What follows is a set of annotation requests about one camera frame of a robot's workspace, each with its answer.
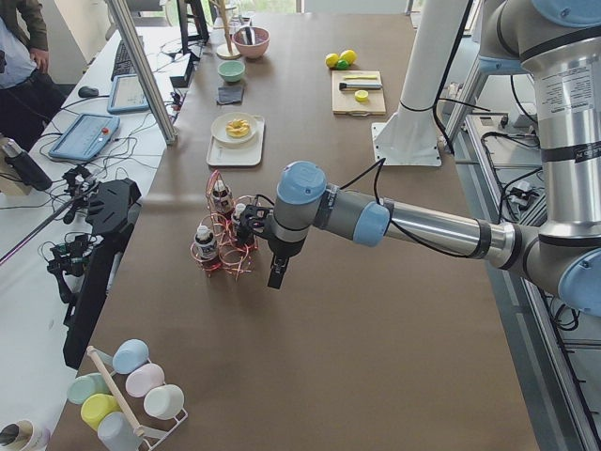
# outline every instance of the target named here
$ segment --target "white mug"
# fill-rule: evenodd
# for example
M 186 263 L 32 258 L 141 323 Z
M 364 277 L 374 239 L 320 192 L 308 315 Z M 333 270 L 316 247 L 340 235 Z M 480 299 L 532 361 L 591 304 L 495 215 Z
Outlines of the white mug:
M 144 397 L 153 388 L 163 385 L 165 373 L 157 364 L 146 364 L 133 371 L 125 380 L 125 390 L 131 397 Z
M 168 420 L 184 407 L 184 393 L 177 385 L 167 384 L 153 388 L 144 398 L 144 410 L 150 416 Z
M 40 427 L 29 420 L 21 420 L 15 423 L 24 435 L 23 440 L 18 440 L 2 449 L 7 451 L 36 451 L 46 446 L 50 440 L 50 430 Z

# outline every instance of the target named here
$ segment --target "computer mouse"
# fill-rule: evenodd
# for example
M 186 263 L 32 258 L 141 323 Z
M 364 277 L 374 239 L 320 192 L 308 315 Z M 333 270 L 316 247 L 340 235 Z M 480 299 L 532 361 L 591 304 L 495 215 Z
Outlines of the computer mouse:
M 79 88 L 79 91 L 77 91 L 77 95 L 83 99 L 96 97 L 98 96 L 98 90 L 92 86 L 82 86 Z

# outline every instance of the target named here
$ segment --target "white tray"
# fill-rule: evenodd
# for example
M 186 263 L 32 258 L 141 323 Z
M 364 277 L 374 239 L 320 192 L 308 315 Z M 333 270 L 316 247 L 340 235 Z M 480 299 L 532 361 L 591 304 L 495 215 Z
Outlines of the white tray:
M 257 123 L 257 133 L 246 143 L 224 144 L 211 136 L 207 152 L 209 166 L 256 166 L 261 163 L 265 118 L 262 116 L 254 116 L 254 118 Z

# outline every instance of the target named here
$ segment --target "person's hand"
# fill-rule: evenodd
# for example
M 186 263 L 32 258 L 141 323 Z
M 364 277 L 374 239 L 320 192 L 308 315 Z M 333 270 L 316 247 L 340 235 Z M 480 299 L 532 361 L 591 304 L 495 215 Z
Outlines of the person's hand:
M 48 67 L 50 66 L 50 54 L 48 51 L 32 47 L 29 49 L 29 56 L 31 57 L 32 61 L 36 62 L 38 70 L 41 73 L 48 72 Z

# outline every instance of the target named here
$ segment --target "wooden cutting board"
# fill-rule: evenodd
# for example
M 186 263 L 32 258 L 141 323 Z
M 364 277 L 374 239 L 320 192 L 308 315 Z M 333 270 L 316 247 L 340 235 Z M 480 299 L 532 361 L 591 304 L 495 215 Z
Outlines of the wooden cutting board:
M 376 76 L 376 79 L 345 78 L 356 76 Z M 336 115 L 385 115 L 384 89 L 371 90 L 369 99 L 364 102 L 355 100 L 355 91 L 341 91 L 340 83 L 382 83 L 379 70 L 332 70 L 331 71 L 331 110 Z

